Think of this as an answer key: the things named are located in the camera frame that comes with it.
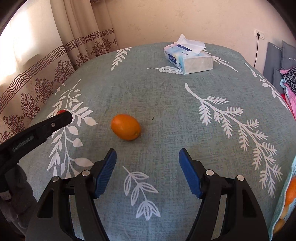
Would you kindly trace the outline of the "grey gloved left hand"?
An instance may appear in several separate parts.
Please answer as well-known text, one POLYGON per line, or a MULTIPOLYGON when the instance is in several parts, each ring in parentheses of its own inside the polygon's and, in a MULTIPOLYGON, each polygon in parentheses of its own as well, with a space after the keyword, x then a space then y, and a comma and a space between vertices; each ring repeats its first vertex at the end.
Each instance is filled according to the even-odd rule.
POLYGON ((24 235, 36 206, 32 187, 19 165, 1 175, 1 212, 24 235))

